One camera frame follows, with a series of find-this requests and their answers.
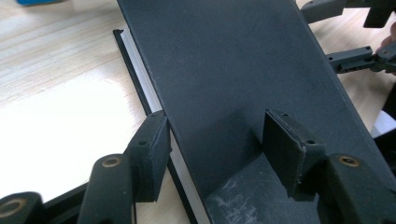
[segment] light wood surface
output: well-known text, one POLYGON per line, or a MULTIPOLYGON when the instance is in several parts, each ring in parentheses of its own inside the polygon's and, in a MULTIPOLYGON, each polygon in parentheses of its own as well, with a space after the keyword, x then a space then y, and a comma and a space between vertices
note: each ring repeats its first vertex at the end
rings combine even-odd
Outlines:
MULTIPOLYGON (((3 0, 0 11, 0 198, 37 191, 48 201, 88 181, 97 159, 121 153, 145 118, 112 34, 125 23, 116 0, 33 7, 3 0)), ((396 18, 363 29, 366 14, 346 9, 311 28, 326 53, 376 49, 396 18)), ((340 79, 371 129, 394 76, 340 79)), ((189 222, 168 173, 159 201, 137 207, 139 223, 189 222)))

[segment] dark gray surface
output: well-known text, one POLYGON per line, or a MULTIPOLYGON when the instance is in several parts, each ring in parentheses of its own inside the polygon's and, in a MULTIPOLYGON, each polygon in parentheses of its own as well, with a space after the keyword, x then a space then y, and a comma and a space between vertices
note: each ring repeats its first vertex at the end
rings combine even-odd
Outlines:
POLYGON ((327 144, 329 154, 366 160, 394 188, 292 0, 119 3, 213 222, 229 222, 228 212, 240 211, 234 223, 246 223, 243 206, 255 208, 256 223, 318 222, 316 205, 288 199, 261 154, 266 108, 293 116, 327 144), (222 190, 233 180, 243 184, 222 190), (219 206, 213 200, 219 195, 239 201, 219 206))
POLYGON ((163 175, 169 160, 170 146, 168 119, 163 111, 148 115, 134 134, 125 153, 134 167, 139 188, 137 203, 152 203, 160 195, 163 175))

